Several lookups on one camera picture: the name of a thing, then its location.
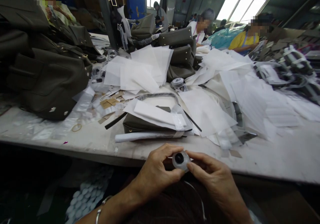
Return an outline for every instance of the yellow shirt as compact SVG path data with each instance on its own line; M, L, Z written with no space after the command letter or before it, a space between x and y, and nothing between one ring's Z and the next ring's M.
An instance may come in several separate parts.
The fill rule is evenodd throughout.
M229 49L235 49L235 48L241 48L243 45L243 42L246 38L246 31L241 32L240 34L238 34L233 41L231 42ZM259 43L259 35L256 34L256 41L255 43ZM254 36L251 37L247 37L246 43L245 45L252 45L255 44L254 43Z

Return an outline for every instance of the white shirt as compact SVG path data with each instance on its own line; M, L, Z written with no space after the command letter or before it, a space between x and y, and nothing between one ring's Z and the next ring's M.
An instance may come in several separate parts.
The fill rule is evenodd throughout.
M205 36L205 33L204 32L200 32L199 34L197 33L197 24L198 22L196 21L191 21L187 27L191 26L191 32L192 32L192 35L195 36L195 35L198 35L196 37L196 41L197 43L201 44L203 39L204 39L204 36Z
M162 27L165 27L166 30L164 32L168 32L168 27L169 27L169 21L168 21L168 17L167 17L167 14L166 12L164 11L164 9L162 9L160 7L160 10L161 10L161 15L163 16L163 21L162 21Z

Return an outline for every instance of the leather handbag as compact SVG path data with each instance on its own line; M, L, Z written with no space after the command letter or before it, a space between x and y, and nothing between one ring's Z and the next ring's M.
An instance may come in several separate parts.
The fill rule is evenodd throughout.
M135 39L147 39L154 34L156 29L156 22L153 14L139 19L139 24L134 25L131 29L131 35Z
M160 106L157 106L157 107L165 110L166 112L171 112L171 109L169 107L160 107ZM143 132L143 131L171 131L171 132L176 131L170 128L157 126L143 119L135 117L131 114L126 115L126 118L123 121L123 128L125 133Z
M80 47L86 54L101 55L93 45L90 34L86 27L69 25L72 34L73 45Z
M184 29L161 33L159 35L158 42L160 46L170 46L176 48L185 45L193 46L193 41L194 39L191 33L191 26L189 26Z
M29 36L30 47L47 50L71 58L81 59L83 61L84 66L87 68L89 73L91 73L92 64L88 59L88 56L84 54L79 47L69 45L66 43L55 43L52 40L50 40L47 36L40 33L29 34Z
M194 70L198 70L200 69L199 64L202 62L202 56L196 56L194 58L194 62L193 62L193 69Z
M30 112L51 120L64 120L76 102L73 96L86 88L90 73L83 60L32 49L33 57L18 54L9 67L7 84L20 92Z
M183 46L174 49L167 72L167 82L175 78L188 78L196 72L192 68L194 55L190 46Z
M29 48L28 35L21 30L2 30L0 33L0 58L16 55Z
M50 29L44 12L35 0L0 0L0 25L36 32Z

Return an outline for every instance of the black strap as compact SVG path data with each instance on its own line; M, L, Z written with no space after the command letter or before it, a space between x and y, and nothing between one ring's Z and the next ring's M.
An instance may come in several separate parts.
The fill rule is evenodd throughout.
M127 115L126 112L124 112L121 116L119 116L117 119L114 119L112 122L110 122L109 124L107 124L105 126L105 129L109 129L111 127L113 127L115 124L117 124L122 118L124 118Z

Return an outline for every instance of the factory floor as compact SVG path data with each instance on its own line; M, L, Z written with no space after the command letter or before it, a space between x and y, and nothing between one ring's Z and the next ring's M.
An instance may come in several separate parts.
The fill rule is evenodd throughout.
M1 224L7 224L5 220L10 220L10 224L65 223L73 194L94 170L104 166L7 144L0 145L0 163ZM114 169L113 181L107 189L110 194L118 191L117 183L123 183L139 171L137 168L110 168ZM296 188L319 215L320 187L296 185Z

